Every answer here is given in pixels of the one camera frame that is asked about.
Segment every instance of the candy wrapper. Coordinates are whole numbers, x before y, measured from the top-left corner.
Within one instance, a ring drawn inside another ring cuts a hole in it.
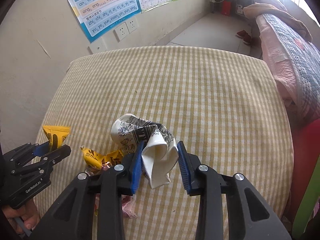
[[[49,140],[49,151],[54,151],[62,146],[63,141],[70,133],[70,127],[44,125],[43,131]]]
[[[106,171],[112,166],[120,164],[123,158],[123,154],[121,150],[116,150],[107,155],[102,155],[89,148],[80,147],[80,149],[82,150],[84,160],[88,165],[85,172],[89,176],[97,175],[101,173],[101,171]],[[133,204],[135,203],[135,200],[136,200],[135,195],[121,196],[122,212],[123,212],[124,218],[137,217],[137,215],[131,211]],[[100,201],[100,194],[96,194],[95,207],[94,207],[94,214],[96,216],[98,215],[99,201]]]

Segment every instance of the brown towel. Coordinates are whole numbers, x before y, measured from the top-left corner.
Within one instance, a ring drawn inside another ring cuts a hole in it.
[[[258,15],[269,13],[277,16],[281,21],[291,27],[296,33],[298,33],[306,41],[312,42],[312,36],[303,24],[303,22],[296,20],[287,12],[277,9],[275,6],[266,3],[255,3],[243,8],[244,15],[248,19],[255,19]]]

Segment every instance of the human hand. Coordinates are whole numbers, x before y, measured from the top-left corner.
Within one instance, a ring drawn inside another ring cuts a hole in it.
[[[10,206],[4,206],[2,207],[2,211],[18,234],[22,234],[23,230],[14,220],[15,217],[21,217],[24,221],[24,226],[28,229],[34,229],[40,221],[40,216],[33,199],[28,200],[25,205],[17,210],[12,209]]]

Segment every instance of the yellow wrapper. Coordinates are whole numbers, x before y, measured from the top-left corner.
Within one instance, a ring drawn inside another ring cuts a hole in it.
[[[80,149],[83,152],[83,158],[87,165],[99,170],[102,168],[102,165],[107,162],[110,162],[112,166],[120,164],[123,158],[121,150],[116,150],[107,155],[102,155],[89,148],[80,147]]]
[[[49,140],[49,151],[54,151],[62,146],[63,141],[70,133],[70,127],[44,125],[43,131]]]

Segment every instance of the scratch on wall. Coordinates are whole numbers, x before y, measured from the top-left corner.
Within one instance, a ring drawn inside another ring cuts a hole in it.
[[[46,51],[46,49],[44,48],[44,46],[42,46],[42,44],[40,43],[40,41],[38,41],[38,43],[39,43],[39,45],[41,46],[41,48],[43,49],[43,51],[48,55],[48,57],[51,58],[50,55],[49,55],[49,53],[48,53],[48,52]]]

